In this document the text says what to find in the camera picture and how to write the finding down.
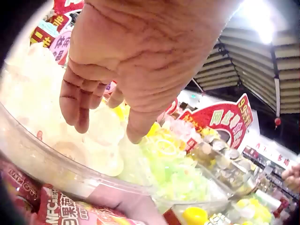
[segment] ceiling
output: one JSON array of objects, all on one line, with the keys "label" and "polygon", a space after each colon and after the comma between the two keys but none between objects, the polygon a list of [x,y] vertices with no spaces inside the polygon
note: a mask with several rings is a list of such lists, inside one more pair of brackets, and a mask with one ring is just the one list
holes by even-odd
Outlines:
[{"label": "ceiling", "polygon": [[[295,137],[299,140],[299,33],[295,35],[291,29],[291,9],[278,8],[277,0],[264,3],[267,9],[254,6],[254,16],[257,19],[259,13],[263,17],[268,13],[271,24],[257,29],[247,17],[245,7],[241,8],[223,30],[194,80],[204,92],[228,101],[238,99],[246,92],[251,95],[251,106],[255,105],[258,113],[263,112],[266,120],[272,121],[273,130],[274,119],[280,116],[288,127],[291,124],[295,127]],[[274,28],[272,41],[266,44],[268,37],[264,38],[262,34],[270,27]],[[299,151],[297,145],[293,147],[295,151]]]}]

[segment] shelf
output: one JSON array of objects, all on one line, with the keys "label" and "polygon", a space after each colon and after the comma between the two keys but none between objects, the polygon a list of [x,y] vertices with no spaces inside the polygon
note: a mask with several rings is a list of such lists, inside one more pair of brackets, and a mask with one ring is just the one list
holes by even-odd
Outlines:
[{"label": "shelf", "polygon": [[[255,165],[260,167],[262,170],[264,170],[264,168],[266,167],[264,164],[259,162],[257,159],[255,159],[254,157],[252,157],[248,153],[243,152],[242,154],[246,159],[253,162]],[[282,177],[279,174],[272,171],[271,175],[274,176],[281,184],[278,181],[276,181],[275,179],[273,179],[272,177],[266,176],[270,180],[271,183],[275,184],[280,190],[282,190],[284,193],[291,196],[293,198],[293,200],[295,200],[295,201],[299,200],[299,195],[295,195],[294,193],[290,192],[286,187],[282,187],[283,180],[282,180]]]}]

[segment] plastic packaging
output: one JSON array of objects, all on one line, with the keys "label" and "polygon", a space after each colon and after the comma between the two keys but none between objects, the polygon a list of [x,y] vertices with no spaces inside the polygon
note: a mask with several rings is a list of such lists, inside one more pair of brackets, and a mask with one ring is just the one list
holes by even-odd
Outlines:
[{"label": "plastic packaging", "polygon": [[40,203],[41,185],[19,171],[13,164],[0,160],[1,178],[16,205],[31,209]]},{"label": "plastic packaging", "polygon": [[37,222],[58,225],[145,225],[143,222],[128,219],[113,209],[75,202],[50,184],[45,184],[42,188]]}]

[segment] red sign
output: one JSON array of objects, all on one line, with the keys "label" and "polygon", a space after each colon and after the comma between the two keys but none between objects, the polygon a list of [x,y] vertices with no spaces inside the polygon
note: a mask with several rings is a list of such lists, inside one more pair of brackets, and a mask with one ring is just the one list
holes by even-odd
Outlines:
[{"label": "red sign", "polygon": [[246,94],[243,94],[236,103],[219,102],[193,112],[186,109],[178,119],[192,123],[198,132],[205,127],[227,132],[230,136],[229,145],[236,149],[243,140],[247,128],[253,122]]},{"label": "red sign", "polygon": [[40,27],[36,27],[36,29],[33,31],[30,38],[30,44],[43,42],[44,43],[43,46],[45,48],[49,48],[49,46],[53,41],[54,41],[54,37],[52,37],[50,34],[48,34]]},{"label": "red sign", "polygon": [[72,18],[67,15],[55,15],[50,17],[48,20],[49,23],[52,23],[54,26],[57,26],[58,32],[66,28],[71,21]]},{"label": "red sign", "polygon": [[168,115],[172,115],[178,107],[178,99],[175,98],[175,101],[165,110]]},{"label": "red sign", "polygon": [[54,12],[57,14],[65,14],[71,11],[82,9],[83,0],[54,0]]}]

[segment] wrinkled skin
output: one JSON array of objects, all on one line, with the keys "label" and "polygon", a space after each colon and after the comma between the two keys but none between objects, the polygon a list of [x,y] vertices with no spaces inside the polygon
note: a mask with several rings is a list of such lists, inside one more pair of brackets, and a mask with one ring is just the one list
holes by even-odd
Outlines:
[{"label": "wrinkled skin", "polygon": [[60,107],[85,133],[89,109],[118,82],[109,107],[130,105],[138,143],[199,71],[241,0],[86,0],[72,32]]},{"label": "wrinkled skin", "polygon": [[287,187],[294,193],[299,193],[300,190],[300,164],[291,166],[282,173],[282,179]]}]

